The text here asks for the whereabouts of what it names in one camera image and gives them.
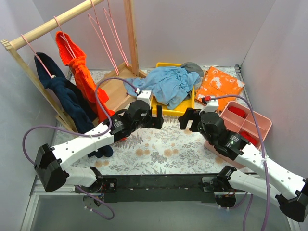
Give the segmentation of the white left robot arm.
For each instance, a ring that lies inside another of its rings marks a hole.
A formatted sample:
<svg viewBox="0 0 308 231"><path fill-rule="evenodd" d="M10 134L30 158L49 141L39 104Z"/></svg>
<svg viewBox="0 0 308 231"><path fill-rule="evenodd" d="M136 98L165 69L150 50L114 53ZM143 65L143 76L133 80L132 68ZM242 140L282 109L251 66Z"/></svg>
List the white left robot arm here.
<svg viewBox="0 0 308 231"><path fill-rule="evenodd" d="M161 129L162 106L152 108L142 100L136 100L128 109L116 112L89 132L66 143L50 147L44 144L38 149L34 169L46 192L58 190L66 184L87 187L91 192L102 188L102 175L95 167L80 168L72 164L100 148L111 145L139 128Z"/></svg>

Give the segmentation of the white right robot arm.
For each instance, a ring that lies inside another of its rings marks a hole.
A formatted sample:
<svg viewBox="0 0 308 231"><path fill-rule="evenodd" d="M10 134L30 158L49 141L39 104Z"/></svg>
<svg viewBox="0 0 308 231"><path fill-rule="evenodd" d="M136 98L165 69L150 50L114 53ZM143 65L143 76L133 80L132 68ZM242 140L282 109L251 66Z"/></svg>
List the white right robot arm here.
<svg viewBox="0 0 308 231"><path fill-rule="evenodd" d="M249 168L259 177L246 175L226 166L217 175L223 191L237 189L269 200L292 220L304 222L308 215L308 180L283 168L261 152L239 133L228 130L224 120L215 112L188 108L179 117L181 129L192 121L190 131L199 132L215 150Z"/></svg>

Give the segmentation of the orange mesh shorts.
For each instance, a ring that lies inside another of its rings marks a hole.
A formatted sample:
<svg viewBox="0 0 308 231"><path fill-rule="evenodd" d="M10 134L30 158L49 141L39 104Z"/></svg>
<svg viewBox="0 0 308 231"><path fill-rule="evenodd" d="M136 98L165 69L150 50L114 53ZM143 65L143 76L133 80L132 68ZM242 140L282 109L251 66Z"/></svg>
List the orange mesh shorts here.
<svg viewBox="0 0 308 231"><path fill-rule="evenodd" d="M65 41L61 38L61 31L57 31L55 34L55 42L59 49L60 58L65 66L69 66L75 77L75 83L77 88L81 91L82 96L90 104L92 110L96 113L99 122L103 122L107 119L104 111L109 116L112 116L115 112L109 109L105 104L109 100L107 93L99 88L98 98L95 96L96 83L94 82L90 71L86 67L86 54L81 48L79 48L70 38L67 33L64 33L71 48L73 49L76 58L72 58L70 53L65 47Z"/></svg>

